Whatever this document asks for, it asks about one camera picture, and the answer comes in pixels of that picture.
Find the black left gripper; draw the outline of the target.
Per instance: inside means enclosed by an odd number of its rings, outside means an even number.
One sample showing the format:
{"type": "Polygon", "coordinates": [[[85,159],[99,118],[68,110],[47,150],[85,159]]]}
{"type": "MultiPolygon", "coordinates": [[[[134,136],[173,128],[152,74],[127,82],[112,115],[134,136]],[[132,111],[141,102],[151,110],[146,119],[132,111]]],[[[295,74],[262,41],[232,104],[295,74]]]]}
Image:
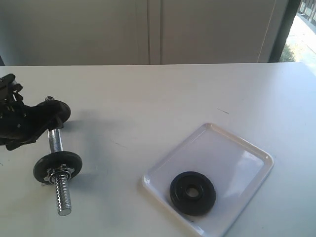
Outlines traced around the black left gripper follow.
{"type": "MultiPolygon", "coordinates": [[[[28,109],[19,92],[23,86],[15,81],[14,74],[0,78],[0,145],[13,151],[23,145],[35,143],[45,131],[61,129],[64,122],[60,117],[53,117],[35,134],[33,125],[28,119],[28,109]]],[[[64,111],[60,101],[43,101],[34,108],[44,114],[59,114],[64,111]]]]}

